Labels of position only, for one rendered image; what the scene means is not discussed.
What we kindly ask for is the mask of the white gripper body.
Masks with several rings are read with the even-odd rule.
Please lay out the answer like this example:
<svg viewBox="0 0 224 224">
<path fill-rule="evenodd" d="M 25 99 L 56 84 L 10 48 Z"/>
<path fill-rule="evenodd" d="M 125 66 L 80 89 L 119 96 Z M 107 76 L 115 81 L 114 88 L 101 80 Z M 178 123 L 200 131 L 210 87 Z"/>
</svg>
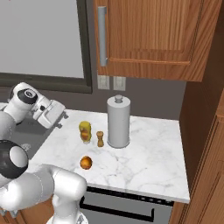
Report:
<svg viewBox="0 0 224 224">
<path fill-rule="evenodd" d="M 41 106 L 40 110 L 41 115 L 38 122 L 46 129 L 50 129 L 65 110 L 65 106 L 58 101 L 51 100 L 48 107 Z"/>
</svg>

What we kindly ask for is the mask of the orange fruit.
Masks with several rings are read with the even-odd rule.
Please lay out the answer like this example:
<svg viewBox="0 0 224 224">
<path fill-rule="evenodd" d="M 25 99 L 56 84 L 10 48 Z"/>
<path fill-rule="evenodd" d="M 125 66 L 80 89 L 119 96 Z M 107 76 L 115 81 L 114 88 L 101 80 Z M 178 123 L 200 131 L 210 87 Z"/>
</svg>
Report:
<svg viewBox="0 0 224 224">
<path fill-rule="evenodd" d="M 93 161 L 89 156 L 85 156 L 80 161 L 80 167 L 89 170 L 92 167 Z"/>
</svg>

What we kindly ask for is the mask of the dark framed window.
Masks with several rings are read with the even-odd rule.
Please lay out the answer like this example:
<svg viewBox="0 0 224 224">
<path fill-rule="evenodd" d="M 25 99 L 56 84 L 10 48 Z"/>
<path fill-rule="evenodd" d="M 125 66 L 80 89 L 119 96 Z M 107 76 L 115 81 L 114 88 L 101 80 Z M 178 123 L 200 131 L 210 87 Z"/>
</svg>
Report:
<svg viewBox="0 0 224 224">
<path fill-rule="evenodd" d="M 92 92 L 86 0 L 0 0 L 0 86 Z"/>
</svg>

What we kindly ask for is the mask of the wooden base cabinet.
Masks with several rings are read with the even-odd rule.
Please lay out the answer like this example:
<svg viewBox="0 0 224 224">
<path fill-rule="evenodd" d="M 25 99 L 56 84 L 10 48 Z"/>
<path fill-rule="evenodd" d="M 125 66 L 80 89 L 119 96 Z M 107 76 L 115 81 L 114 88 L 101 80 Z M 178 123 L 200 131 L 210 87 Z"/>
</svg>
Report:
<svg viewBox="0 0 224 224">
<path fill-rule="evenodd" d="M 36 206 L 19 210 L 16 218 L 9 212 L 5 216 L 0 214 L 0 224 L 46 224 L 52 216 L 53 204 L 50 198 Z"/>
</svg>

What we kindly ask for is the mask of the grey paper towel holder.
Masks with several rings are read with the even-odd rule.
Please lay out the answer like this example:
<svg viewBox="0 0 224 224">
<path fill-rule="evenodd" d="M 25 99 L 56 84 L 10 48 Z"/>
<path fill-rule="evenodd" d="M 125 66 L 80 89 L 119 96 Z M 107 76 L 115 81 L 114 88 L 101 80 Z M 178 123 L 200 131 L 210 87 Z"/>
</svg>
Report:
<svg viewBox="0 0 224 224">
<path fill-rule="evenodd" d="M 117 94 L 107 100 L 108 144 L 117 149 L 130 143 L 130 99 Z"/>
</svg>

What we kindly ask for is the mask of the wooden cabinet door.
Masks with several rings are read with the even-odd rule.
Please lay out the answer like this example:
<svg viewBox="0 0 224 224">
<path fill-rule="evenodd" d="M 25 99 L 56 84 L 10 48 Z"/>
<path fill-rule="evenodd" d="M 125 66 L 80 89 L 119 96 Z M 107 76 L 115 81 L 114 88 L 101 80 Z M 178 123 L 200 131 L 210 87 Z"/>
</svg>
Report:
<svg viewBox="0 0 224 224">
<path fill-rule="evenodd" d="M 99 6 L 107 7 L 108 63 L 100 65 Z M 99 75 L 192 81 L 202 0 L 94 0 Z"/>
</svg>

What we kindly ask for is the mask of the yellow condiment bottle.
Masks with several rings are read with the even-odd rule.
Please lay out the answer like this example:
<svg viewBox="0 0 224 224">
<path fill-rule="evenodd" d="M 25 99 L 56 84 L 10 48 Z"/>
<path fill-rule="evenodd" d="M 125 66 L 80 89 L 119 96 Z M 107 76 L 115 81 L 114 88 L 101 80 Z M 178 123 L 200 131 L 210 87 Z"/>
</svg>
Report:
<svg viewBox="0 0 224 224">
<path fill-rule="evenodd" d="M 79 124 L 80 138 L 84 143 L 89 143 L 91 139 L 91 124 L 87 121 L 82 121 Z"/>
</svg>

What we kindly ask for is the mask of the grey dishwasher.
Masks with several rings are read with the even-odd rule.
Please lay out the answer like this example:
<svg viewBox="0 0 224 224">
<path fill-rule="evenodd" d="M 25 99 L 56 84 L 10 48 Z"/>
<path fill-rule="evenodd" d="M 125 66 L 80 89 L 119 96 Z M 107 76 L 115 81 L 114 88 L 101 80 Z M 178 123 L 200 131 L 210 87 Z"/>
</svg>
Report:
<svg viewBox="0 0 224 224">
<path fill-rule="evenodd" d="M 134 214 L 143 214 L 150 216 L 151 209 L 155 209 L 154 222 L 147 224 L 168 224 L 173 201 L 137 195 L 127 192 L 118 192 L 89 186 L 84 195 L 85 204 L 98 207 L 106 207 Z"/>
</svg>

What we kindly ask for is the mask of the tall wooden cabinet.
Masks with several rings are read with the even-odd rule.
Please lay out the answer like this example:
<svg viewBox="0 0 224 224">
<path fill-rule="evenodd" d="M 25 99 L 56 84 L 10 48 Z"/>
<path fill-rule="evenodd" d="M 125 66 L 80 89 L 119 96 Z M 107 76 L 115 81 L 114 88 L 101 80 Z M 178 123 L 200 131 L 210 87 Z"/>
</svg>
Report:
<svg viewBox="0 0 224 224">
<path fill-rule="evenodd" d="M 224 182 L 224 0 L 202 0 L 199 30 L 179 118 L 190 202 L 169 224 L 211 224 L 211 197 Z"/>
</svg>

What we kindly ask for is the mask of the white wall outlet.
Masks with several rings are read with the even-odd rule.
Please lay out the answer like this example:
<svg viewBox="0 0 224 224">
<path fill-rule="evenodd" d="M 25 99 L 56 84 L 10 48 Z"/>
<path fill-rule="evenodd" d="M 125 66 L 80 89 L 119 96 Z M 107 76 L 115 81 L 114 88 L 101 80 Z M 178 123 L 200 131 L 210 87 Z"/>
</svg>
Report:
<svg viewBox="0 0 224 224">
<path fill-rule="evenodd" d="M 126 78 L 115 76 L 113 78 L 113 88 L 116 91 L 124 91 L 126 89 Z"/>
<path fill-rule="evenodd" d="M 109 90 L 109 77 L 107 75 L 98 75 L 97 84 L 99 89 Z"/>
</svg>

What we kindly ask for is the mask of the grey sink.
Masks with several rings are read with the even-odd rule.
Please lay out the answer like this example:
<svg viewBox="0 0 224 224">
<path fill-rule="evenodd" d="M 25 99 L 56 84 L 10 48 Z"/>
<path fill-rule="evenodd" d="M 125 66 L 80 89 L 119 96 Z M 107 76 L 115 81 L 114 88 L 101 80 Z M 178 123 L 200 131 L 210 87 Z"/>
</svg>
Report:
<svg viewBox="0 0 224 224">
<path fill-rule="evenodd" d="M 28 115 L 16 126 L 10 140 L 24 148 L 28 158 L 32 159 L 52 131 L 53 128 L 45 129 Z"/>
</svg>

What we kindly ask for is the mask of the wooden pepper shaker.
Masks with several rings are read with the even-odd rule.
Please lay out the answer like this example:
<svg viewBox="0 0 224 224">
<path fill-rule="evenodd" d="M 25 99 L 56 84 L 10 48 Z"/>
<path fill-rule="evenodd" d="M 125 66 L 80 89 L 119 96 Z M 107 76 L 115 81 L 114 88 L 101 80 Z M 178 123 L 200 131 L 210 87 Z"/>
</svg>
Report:
<svg viewBox="0 0 224 224">
<path fill-rule="evenodd" d="M 97 146 L 98 147 L 103 147 L 104 146 L 104 142 L 103 142 L 103 131 L 97 131 L 96 132 L 97 138 L 98 138 L 98 143 Z"/>
</svg>

